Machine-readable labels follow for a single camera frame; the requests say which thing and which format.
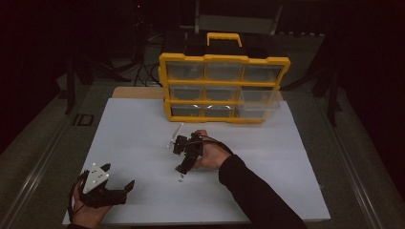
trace toolbox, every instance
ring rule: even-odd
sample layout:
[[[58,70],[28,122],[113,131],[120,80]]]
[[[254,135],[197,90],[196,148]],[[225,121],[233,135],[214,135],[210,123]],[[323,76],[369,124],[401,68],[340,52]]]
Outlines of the toolbox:
[[[170,31],[159,77],[169,121],[261,123],[279,109],[290,62],[273,36]]]

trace floor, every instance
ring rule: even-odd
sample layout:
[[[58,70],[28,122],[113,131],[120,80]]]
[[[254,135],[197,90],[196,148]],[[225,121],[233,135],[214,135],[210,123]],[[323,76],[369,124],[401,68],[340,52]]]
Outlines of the floor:
[[[283,79],[283,85],[287,85],[305,74],[322,37],[278,35],[277,39],[292,63]],[[158,62],[159,50],[155,47],[149,49],[147,53],[150,56],[145,58],[148,60],[145,65],[151,71],[153,64]],[[120,65],[124,61],[117,60],[115,63]],[[155,70],[152,71],[154,76],[157,75]],[[135,82],[136,72],[132,70],[122,74],[132,79],[126,83],[103,75],[97,76],[91,86],[76,81],[77,102],[71,115],[64,115],[66,100],[56,97],[0,156],[1,228],[64,228],[61,221],[67,206],[67,195],[72,181],[82,169],[82,161],[92,143],[105,103],[116,86],[143,86],[141,81]],[[141,71],[140,79],[146,77],[148,73]],[[335,152],[309,155],[311,163],[318,165],[319,170],[315,174],[328,200],[332,219],[309,222],[308,227],[405,228],[405,204],[385,172],[344,90],[339,89],[338,101],[342,112],[336,113],[337,128],[332,128],[319,112],[309,112],[316,109],[324,111],[326,106],[325,99],[311,96],[314,83],[310,81],[294,89],[293,94],[285,94],[295,101],[289,105],[293,113],[300,114],[294,117],[298,129],[310,133],[302,135],[306,149],[322,152],[331,145],[336,149]],[[64,77],[60,78],[60,85],[63,89]],[[156,86],[150,80],[147,85]],[[94,125],[73,125],[76,114],[93,115]],[[320,121],[325,125],[314,130],[313,123]],[[331,138],[334,141],[322,140]],[[105,225],[100,228],[129,227]]]

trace clear plastic bin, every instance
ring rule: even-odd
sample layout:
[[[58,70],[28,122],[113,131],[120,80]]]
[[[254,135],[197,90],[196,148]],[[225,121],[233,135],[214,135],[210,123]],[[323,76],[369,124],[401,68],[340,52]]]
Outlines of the clear plastic bin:
[[[172,104],[172,116],[201,116],[202,106],[196,104]]]
[[[202,62],[166,62],[167,78],[180,80],[203,79]]]
[[[206,79],[217,81],[239,81],[243,64],[211,62],[206,64]]]
[[[206,117],[232,117],[234,108],[233,105],[204,105],[203,115]]]
[[[280,109],[280,101],[274,91],[241,91],[235,116],[240,118],[266,119]]]
[[[278,65],[245,65],[243,81],[275,82],[282,68]]]
[[[212,101],[234,101],[238,93],[237,86],[205,86],[205,99]]]
[[[169,85],[170,99],[200,100],[203,86],[201,85]]]

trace yellow handle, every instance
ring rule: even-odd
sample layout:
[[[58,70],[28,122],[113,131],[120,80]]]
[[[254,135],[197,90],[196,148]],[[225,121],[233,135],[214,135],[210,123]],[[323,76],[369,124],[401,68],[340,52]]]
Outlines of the yellow handle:
[[[207,46],[209,46],[210,39],[237,40],[239,47],[242,46],[241,37],[239,37],[238,33],[209,32],[206,34],[206,45]]]

